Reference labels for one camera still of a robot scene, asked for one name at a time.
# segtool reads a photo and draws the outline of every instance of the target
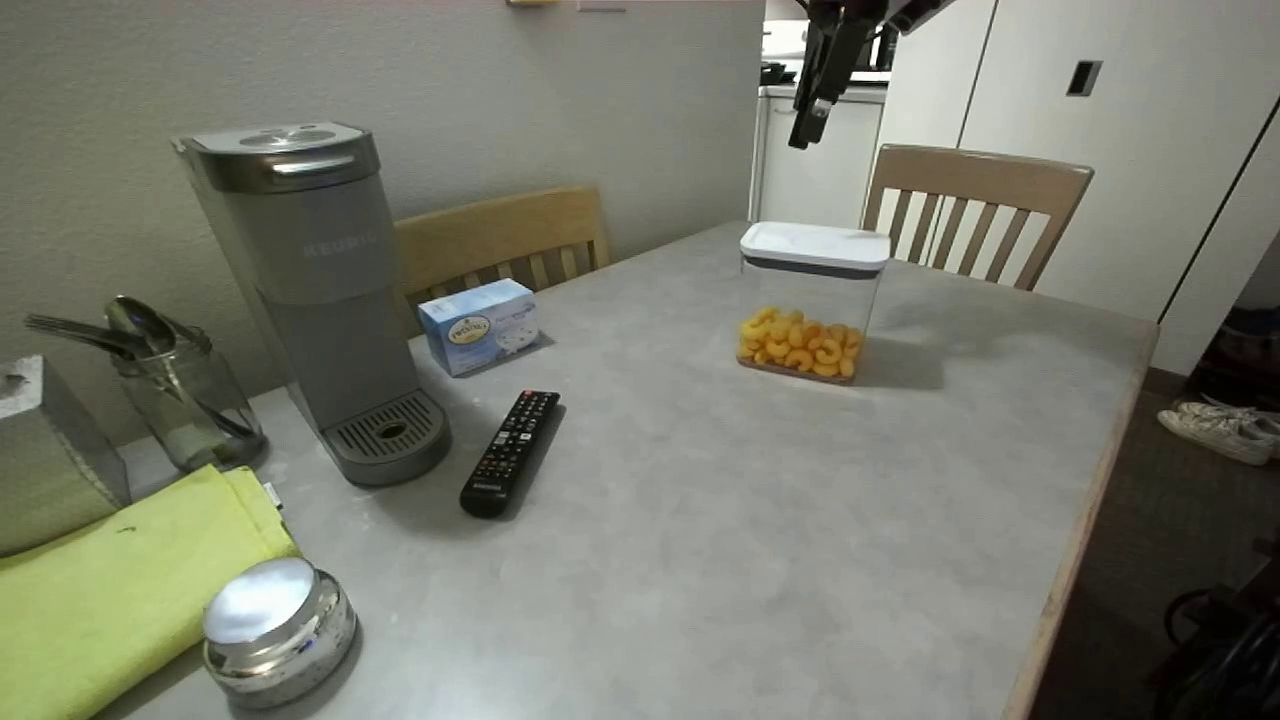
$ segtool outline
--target wooden chair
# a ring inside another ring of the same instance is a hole
[[[541,292],[610,265],[600,192],[589,186],[409,217],[398,246],[409,304],[500,278]]]
[[[1081,165],[886,145],[863,228],[886,233],[880,214],[896,196],[889,223],[893,255],[1029,292],[1090,181],[1092,167]]]

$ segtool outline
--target yellow cloth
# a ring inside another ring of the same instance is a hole
[[[118,516],[0,562],[0,718],[91,718],[200,639],[205,606],[291,556],[247,470],[200,470]]]

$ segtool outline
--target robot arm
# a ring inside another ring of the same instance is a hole
[[[953,0],[795,0],[810,14],[805,68],[795,85],[793,149],[824,138],[828,111],[848,87],[863,46],[878,29],[912,34]]]

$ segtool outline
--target gray table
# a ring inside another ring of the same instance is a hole
[[[1153,324],[893,265],[853,390],[733,362],[736,320],[859,320],[872,292],[764,278],[746,223],[541,295],[550,343],[447,379],[423,481],[362,494],[284,391],[258,402],[298,545],[365,618],[284,718],[1025,718]],[[457,494],[522,390],[563,424],[515,521]],[[118,713],[230,718],[191,656]]]

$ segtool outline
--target food container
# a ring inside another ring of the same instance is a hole
[[[221,587],[205,611],[205,668],[237,708],[277,708],[319,689],[353,654],[362,622],[344,587],[300,556]]]
[[[43,355],[0,366],[0,556],[129,504],[129,470]]]
[[[736,362],[853,385],[863,367],[889,237],[828,223],[754,223],[741,239],[749,308]]]

